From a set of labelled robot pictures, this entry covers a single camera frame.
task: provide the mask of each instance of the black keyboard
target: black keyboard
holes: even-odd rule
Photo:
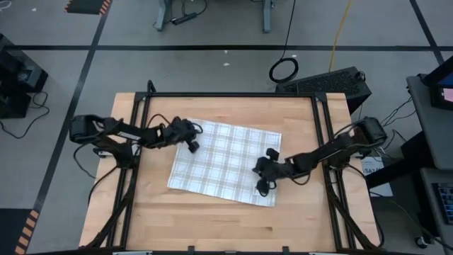
[[[453,183],[434,183],[432,187],[437,195],[445,224],[453,225]]]
[[[362,77],[357,74],[354,67],[311,76],[304,79],[289,81],[280,84],[278,91],[295,92],[326,92],[326,93],[344,93],[355,95],[360,92],[360,85],[363,82]]]

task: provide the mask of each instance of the wooden table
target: wooden table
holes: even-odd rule
[[[117,94],[112,116],[130,121],[133,98],[133,93]],[[328,94],[328,105],[334,131],[350,123],[344,94]],[[281,132],[282,158],[318,147],[309,98],[152,98],[149,118],[155,113]],[[319,113],[326,138],[320,103]],[[156,118],[153,125],[160,122]],[[335,251],[320,164],[305,186],[279,181],[276,206],[264,208],[167,188],[175,153],[174,146],[142,152],[127,249],[185,251],[194,245],[197,251],[282,251],[283,246],[290,251]],[[361,169],[358,160],[351,162]],[[101,159],[97,179],[114,165],[113,158]],[[94,191],[80,245],[91,241],[110,217],[119,173]],[[351,169],[344,170],[343,178],[352,218],[378,244],[365,181]],[[339,224],[346,247],[340,216]],[[119,237],[115,235],[116,244]]]

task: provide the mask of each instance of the white plaid towel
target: white plaid towel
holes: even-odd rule
[[[275,190],[264,198],[255,189],[259,176],[252,171],[267,148],[280,151],[282,134],[206,120],[190,120],[202,126],[196,141],[200,148],[189,152],[178,145],[169,188],[192,191],[253,205],[274,206]]]

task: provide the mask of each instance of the black metal frame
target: black metal frame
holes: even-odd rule
[[[313,116],[314,116],[314,124],[316,128],[316,136],[318,140],[319,146],[324,144],[321,121],[319,117],[319,110],[318,110],[318,100],[320,100],[323,106],[323,114],[326,121],[326,129],[328,133],[328,138],[331,140],[333,139],[333,127],[331,122],[331,116],[328,109],[328,102],[327,96],[325,93],[299,93],[298,91],[296,94],[294,93],[192,93],[192,92],[183,92],[183,93],[174,93],[174,92],[156,92],[155,88],[152,84],[148,84],[148,91],[147,92],[137,92],[134,98],[134,105],[132,107],[132,116],[130,123],[137,122],[137,114],[139,105],[142,101],[144,101],[144,108],[143,114],[141,119],[140,127],[144,128],[147,124],[148,112],[151,103],[151,98],[153,97],[261,97],[261,98],[310,98],[311,99],[311,106],[313,109]],[[333,232],[333,239],[336,247],[336,251],[342,254],[357,254],[357,255],[365,255],[365,254],[386,254],[386,255],[413,255],[413,254],[403,254],[403,253],[396,253],[396,252],[388,252],[388,251],[378,251],[378,250],[371,250],[372,247],[371,243],[366,243],[363,239],[366,237],[361,233],[360,228],[355,224],[354,220],[349,216],[348,210],[348,202],[345,193],[345,187],[343,183],[343,178],[340,173],[336,173],[336,181],[338,184],[338,195],[336,195],[335,191],[332,187],[331,182],[331,175],[330,175],[330,168],[326,161],[322,163],[323,168],[323,176],[326,186],[326,194],[328,196],[328,208],[331,217],[331,224],[332,224],[332,232]],[[99,247],[102,243],[96,242],[96,246],[91,247],[82,247],[78,250],[73,251],[56,251],[46,254],[112,254],[113,252],[121,252],[126,251],[127,245],[127,237],[129,234],[130,228],[130,220],[132,216],[132,207],[134,204],[134,195],[135,195],[135,188],[137,184],[137,177],[139,171],[139,158],[137,160],[137,165],[132,168],[132,175],[130,179],[130,184],[128,187],[128,192],[123,197],[123,191],[125,187],[125,177],[128,169],[121,169],[120,177],[118,180],[118,186],[116,190],[115,202],[113,206],[113,214],[106,223],[105,227],[108,226],[108,237],[106,242],[106,247]],[[116,222],[119,218],[120,214],[123,210],[120,209],[125,208],[125,219],[124,224],[122,226],[121,231],[121,238],[120,238],[120,245],[113,246],[113,240],[115,239],[115,229],[116,229]],[[348,237],[348,248],[343,248],[343,243],[341,241],[341,234],[340,228],[338,226],[338,217],[337,211],[343,216],[345,220],[346,226],[346,234]],[[355,236],[359,239],[359,242],[365,249],[357,249],[355,245]],[[289,247],[282,247],[281,252],[234,252],[235,254],[312,254],[309,252],[290,252]],[[195,251],[195,247],[189,246],[187,251],[153,251],[152,254],[227,254],[225,251]]]

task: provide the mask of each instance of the gray floor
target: gray floor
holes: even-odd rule
[[[272,32],[262,34],[260,4],[244,0],[208,0],[204,14],[182,25],[167,25],[164,32],[152,28],[157,1],[114,0],[99,45],[282,45],[285,42],[292,1],[275,1]],[[438,45],[453,46],[449,0],[418,0]],[[99,16],[67,14],[67,0],[14,0],[0,12],[0,33],[17,45],[90,45]],[[332,45],[347,0],[297,1],[290,45]],[[201,7],[195,0],[188,8]],[[180,2],[173,12],[180,16]],[[340,35],[339,45],[429,46],[411,4],[406,0],[353,1]],[[76,88],[87,51],[35,50],[26,53],[45,69],[50,78],[51,113],[38,121],[22,140],[0,132],[0,208],[32,208],[45,175],[62,122]],[[282,54],[272,50],[211,51],[114,51],[97,50],[75,114],[109,115],[117,92],[143,91],[152,79],[159,91],[273,91],[268,70]],[[298,78],[327,72],[330,51],[289,51],[296,55]],[[453,52],[442,52],[445,59]],[[367,75],[372,96],[363,105],[362,116],[382,119],[409,98],[405,78],[430,72],[438,65],[425,51],[338,51],[334,69],[356,66]],[[285,67],[277,70],[280,76]],[[27,118],[5,124],[22,132],[40,110]],[[398,115],[413,111],[409,103]],[[419,132],[416,115],[390,125],[409,138]],[[402,141],[395,139],[387,153],[400,155]],[[75,144],[64,143],[28,253],[75,249],[86,214],[86,199],[93,181],[72,160]],[[82,164],[94,173],[98,159],[86,148]],[[406,201],[411,193],[393,183],[397,198]],[[416,209],[408,203],[407,208]],[[418,249],[413,238],[420,233],[397,209],[385,201],[375,203],[384,228],[385,248],[419,254],[440,254],[438,246]]]

